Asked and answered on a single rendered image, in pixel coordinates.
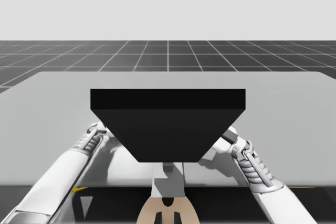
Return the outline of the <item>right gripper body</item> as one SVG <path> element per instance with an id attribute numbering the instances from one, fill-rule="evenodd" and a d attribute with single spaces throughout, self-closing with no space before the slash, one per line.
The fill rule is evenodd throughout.
<path id="1" fill-rule="evenodd" d="M 228 130 L 214 143 L 214 145 L 205 153 L 202 159 L 212 161 L 216 154 L 229 152 L 232 145 L 238 140 L 237 131 L 230 126 Z"/>

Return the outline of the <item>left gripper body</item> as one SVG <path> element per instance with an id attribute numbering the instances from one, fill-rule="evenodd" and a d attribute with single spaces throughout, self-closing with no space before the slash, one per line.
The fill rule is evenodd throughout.
<path id="1" fill-rule="evenodd" d="M 114 137 L 114 135 L 102 122 L 92 123 L 88 128 L 88 133 L 91 134 L 93 131 L 95 131 L 95 135 L 100 134 L 102 136 Z"/>

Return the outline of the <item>black screen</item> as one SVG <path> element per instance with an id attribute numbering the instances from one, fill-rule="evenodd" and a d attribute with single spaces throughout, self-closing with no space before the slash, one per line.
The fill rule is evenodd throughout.
<path id="1" fill-rule="evenodd" d="M 246 108 L 244 89 L 91 89 L 90 108 L 138 162 L 198 162 Z"/>

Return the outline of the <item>tan robot part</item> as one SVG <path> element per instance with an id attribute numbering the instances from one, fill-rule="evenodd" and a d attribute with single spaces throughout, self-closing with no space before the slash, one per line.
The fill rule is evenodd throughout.
<path id="1" fill-rule="evenodd" d="M 163 198 L 149 197 L 143 205 L 136 224 L 154 224 L 157 213 L 162 214 L 162 224 L 174 224 L 175 213 L 180 214 L 182 224 L 200 224 L 198 215 L 187 197 L 175 197 L 170 206 Z"/>

